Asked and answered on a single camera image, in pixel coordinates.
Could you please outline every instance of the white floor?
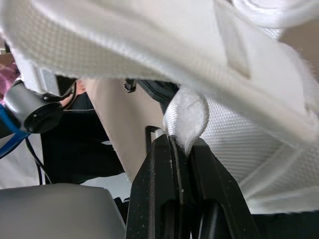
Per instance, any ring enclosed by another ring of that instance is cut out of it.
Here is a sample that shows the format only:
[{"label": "white floor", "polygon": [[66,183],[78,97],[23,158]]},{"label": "white floor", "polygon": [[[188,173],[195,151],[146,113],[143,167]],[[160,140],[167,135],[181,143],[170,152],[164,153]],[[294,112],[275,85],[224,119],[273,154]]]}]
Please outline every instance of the white floor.
[{"label": "white floor", "polygon": [[83,183],[91,187],[101,187],[109,190],[113,198],[120,197],[122,200],[129,198],[131,193],[131,182],[126,173],[107,178],[95,178]]}]

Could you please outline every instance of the blue cable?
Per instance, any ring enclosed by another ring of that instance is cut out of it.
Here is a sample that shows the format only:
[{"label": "blue cable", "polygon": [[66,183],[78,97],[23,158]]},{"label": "blue cable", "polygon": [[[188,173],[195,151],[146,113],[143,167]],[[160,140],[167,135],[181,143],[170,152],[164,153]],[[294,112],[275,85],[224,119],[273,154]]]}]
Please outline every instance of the blue cable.
[{"label": "blue cable", "polygon": [[0,119],[7,126],[7,128],[14,133],[14,136],[2,147],[0,148],[0,159],[5,156],[8,152],[17,147],[26,137],[30,134],[18,129],[14,123],[11,121],[10,117],[7,115],[3,105],[0,104]]}]

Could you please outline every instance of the black metal frame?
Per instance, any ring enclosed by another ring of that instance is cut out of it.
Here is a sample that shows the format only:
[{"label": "black metal frame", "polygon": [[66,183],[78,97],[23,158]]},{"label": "black metal frame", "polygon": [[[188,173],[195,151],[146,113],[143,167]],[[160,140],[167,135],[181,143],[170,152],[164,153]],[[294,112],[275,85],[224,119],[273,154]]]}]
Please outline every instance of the black metal frame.
[{"label": "black metal frame", "polygon": [[157,138],[131,190],[126,239],[258,239],[239,186],[198,140],[187,159]]}]

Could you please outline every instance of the pink fabric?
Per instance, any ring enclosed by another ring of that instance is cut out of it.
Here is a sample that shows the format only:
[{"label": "pink fabric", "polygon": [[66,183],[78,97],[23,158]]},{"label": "pink fabric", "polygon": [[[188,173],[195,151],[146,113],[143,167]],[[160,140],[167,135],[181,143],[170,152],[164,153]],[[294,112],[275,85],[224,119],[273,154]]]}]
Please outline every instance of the pink fabric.
[{"label": "pink fabric", "polygon": [[3,104],[4,94],[10,89],[18,76],[19,74],[15,63],[8,66],[0,65],[0,104]]}]

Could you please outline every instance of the gray surface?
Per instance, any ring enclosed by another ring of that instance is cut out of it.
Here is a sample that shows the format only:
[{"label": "gray surface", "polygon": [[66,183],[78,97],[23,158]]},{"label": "gray surface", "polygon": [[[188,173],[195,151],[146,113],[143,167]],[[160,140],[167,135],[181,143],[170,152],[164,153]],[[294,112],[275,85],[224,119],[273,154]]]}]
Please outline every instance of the gray surface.
[{"label": "gray surface", "polygon": [[70,184],[0,190],[1,239],[124,239],[111,194]]},{"label": "gray surface", "polygon": [[129,181],[126,173],[112,177],[94,178],[82,185],[105,188],[111,193],[113,198],[120,197],[122,200],[130,197],[132,187],[132,183]]}]

